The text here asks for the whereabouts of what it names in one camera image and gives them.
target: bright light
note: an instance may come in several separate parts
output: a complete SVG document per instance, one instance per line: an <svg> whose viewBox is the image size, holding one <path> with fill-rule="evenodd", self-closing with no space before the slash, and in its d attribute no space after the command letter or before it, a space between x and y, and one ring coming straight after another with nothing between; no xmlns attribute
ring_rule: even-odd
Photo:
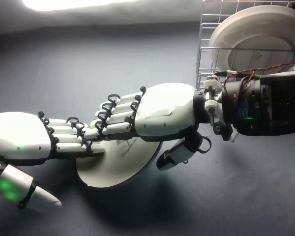
<svg viewBox="0 0 295 236"><path fill-rule="evenodd" d="M54 11L87 6L102 6L129 1L136 0L23 0L23 3L28 8L36 11Z"/></svg>

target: gray table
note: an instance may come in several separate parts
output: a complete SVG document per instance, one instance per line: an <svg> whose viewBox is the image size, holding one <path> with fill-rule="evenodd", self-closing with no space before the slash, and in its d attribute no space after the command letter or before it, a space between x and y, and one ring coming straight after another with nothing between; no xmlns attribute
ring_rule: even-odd
<svg viewBox="0 0 295 236"><path fill-rule="evenodd" d="M108 94L195 84L198 23L40 29L0 38L0 112L90 122ZM223 142L208 125L207 154L132 182L88 189L75 162L23 168L63 203L60 212L18 211L0 197L0 236L295 236L295 134ZM173 142L164 143L161 152Z"/></svg>

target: electrical wire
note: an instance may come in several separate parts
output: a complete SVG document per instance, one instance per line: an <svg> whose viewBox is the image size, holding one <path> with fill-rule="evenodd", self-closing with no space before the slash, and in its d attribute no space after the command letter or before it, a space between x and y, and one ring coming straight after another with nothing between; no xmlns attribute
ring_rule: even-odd
<svg viewBox="0 0 295 236"><path fill-rule="evenodd" d="M240 75L242 73L247 73L247 72L252 72L248 82L246 83L246 85L244 86L243 89L246 89L249 82L253 79L255 79L256 77L260 77L259 75L256 75L255 72L256 71L266 71L266 70L271 70L271 69L276 69L278 67L282 67L282 66L285 66L285 65L295 65L295 62L288 62L288 63L283 63L283 64L280 64L280 65L274 65L274 66L271 66L271 67L266 67L266 68L256 68L256 69L247 69L247 70L243 70L243 71L239 71L239 72L236 72L236 73L233 73L231 74L230 76L227 76L225 81L224 81L224 91L226 93L226 95L232 99L232 97L227 93L227 89L226 89L226 83L228 82L229 78L231 76L237 76L237 75Z"/></svg>

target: plate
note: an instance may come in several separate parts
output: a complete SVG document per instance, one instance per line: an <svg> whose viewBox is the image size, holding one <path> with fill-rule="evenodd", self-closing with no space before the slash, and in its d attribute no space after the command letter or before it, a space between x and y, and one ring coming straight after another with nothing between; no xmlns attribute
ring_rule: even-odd
<svg viewBox="0 0 295 236"><path fill-rule="evenodd" d="M223 21L213 32L210 47L238 48L211 50L212 60L219 70L242 71L250 68L295 62L295 52L267 50L295 50L295 10L275 5L262 5L239 11ZM276 73L292 66L265 73Z"/></svg>
<svg viewBox="0 0 295 236"><path fill-rule="evenodd" d="M77 158L80 179L88 186L109 188L128 182L157 156L160 142L145 142L141 138L128 141L102 141L102 156Z"/></svg>

